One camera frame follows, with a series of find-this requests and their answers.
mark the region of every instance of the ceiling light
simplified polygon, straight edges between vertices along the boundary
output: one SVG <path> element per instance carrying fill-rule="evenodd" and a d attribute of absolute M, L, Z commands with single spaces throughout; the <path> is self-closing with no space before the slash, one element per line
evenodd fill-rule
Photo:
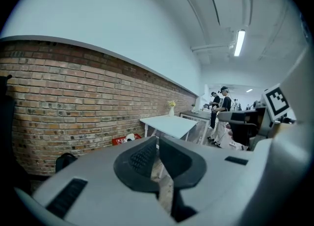
<path fill-rule="evenodd" d="M 245 36 L 244 30 L 237 32 L 236 47 L 235 47 L 235 56 L 236 57 L 238 57 L 240 55 L 241 48 L 242 48 L 243 41 L 244 41 L 244 36 Z"/>

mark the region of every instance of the cap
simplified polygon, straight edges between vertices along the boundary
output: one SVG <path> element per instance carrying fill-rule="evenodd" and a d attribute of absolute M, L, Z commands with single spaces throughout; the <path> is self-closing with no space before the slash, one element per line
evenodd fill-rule
<path fill-rule="evenodd" d="M 223 86 L 221 89 L 220 89 L 220 92 L 224 91 L 224 90 L 227 90 L 228 91 L 228 88 Z"/>

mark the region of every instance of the white wall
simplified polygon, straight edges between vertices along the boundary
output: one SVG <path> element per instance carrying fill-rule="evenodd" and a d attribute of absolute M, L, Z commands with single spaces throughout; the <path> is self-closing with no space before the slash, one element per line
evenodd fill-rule
<path fill-rule="evenodd" d="M 199 102 L 198 102 L 198 99 L 196 100 L 196 109 L 199 110 L 201 108 L 203 108 L 204 104 L 206 103 L 209 103 L 210 102 L 210 91 L 209 91 L 209 88 L 207 86 L 207 84 L 205 84 L 203 86 L 204 90 L 203 90 L 203 94 L 198 98 L 199 99 Z"/>
<path fill-rule="evenodd" d="M 287 117 L 290 119 L 296 120 L 296 116 L 295 116 L 294 111 L 292 109 L 288 111 Z"/>
<path fill-rule="evenodd" d="M 287 76 L 291 63 L 273 61 L 211 63 L 202 67 L 201 85 L 232 84 L 269 88 Z"/>
<path fill-rule="evenodd" d="M 209 92 L 217 93 L 217 89 L 209 89 Z M 220 98 L 224 98 L 222 94 L 218 94 L 218 96 Z M 234 99 L 237 99 L 237 103 L 241 104 L 242 110 L 245 110 L 247 104 L 251 106 L 254 103 L 254 101 L 260 100 L 261 96 L 262 96 L 261 90 L 255 90 L 253 93 L 250 92 L 247 94 L 239 94 L 239 93 L 234 93 L 234 92 L 229 93 L 229 97 L 231 97 L 232 101 L 234 101 Z"/>
<path fill-rule="evenodd" d="M 200 63 L 158 0 L 20 0 L 0 38 L 107 52 L 199 95 Z"/>

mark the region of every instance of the ceiling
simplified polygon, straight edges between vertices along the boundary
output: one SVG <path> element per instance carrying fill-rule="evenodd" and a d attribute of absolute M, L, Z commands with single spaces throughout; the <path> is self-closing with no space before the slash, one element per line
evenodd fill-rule
<path fill-rule="evenodd" d="M 291 66 L 306 42 L 290 0 L 160 0 L 202 65 L 282 61 Z M 246 30 L 234 57 L 237 30 Z"/>

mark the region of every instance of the white table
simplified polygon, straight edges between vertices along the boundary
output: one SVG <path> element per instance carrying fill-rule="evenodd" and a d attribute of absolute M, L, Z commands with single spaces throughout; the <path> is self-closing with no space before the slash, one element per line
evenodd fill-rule
<path fill-rule="evenodd" d="M 196 119 L 197 121 L 204 121 L 206 122 L 205 124 L 205 129 L 203 132 L 203 136 L 202 136 L 202 140 L 200 142 L 200 144 L 202 145 L 204 143 L 204 139 L 207 133 L 207 128 L 209 126 L 209 121 L 211 119 L 211 112 L 205 112 L 205 111 L 198 111 L 198 113 L 192 113 L 191 111 L 186 111 L 186 112 L 182 112 L 180 117 L 190 117 L 192 119 Z"/>
<path fill-rule="evenodd" d="M 186 134 L 185 141 L 187 141 L 190 130 L 197 124 L 197 121 L 169 115 L 143 118 L 140 121 L 145 123 L 145 137 L 147 137 L 148 126 L 151 126 L 155 129 L 151 136 L 154 136 L 156 131 L 159 130 L 177 139 L 181 139 Z M 164 166 L 162 166 L 159 178 L 161 178 L 163 169 Z"/>

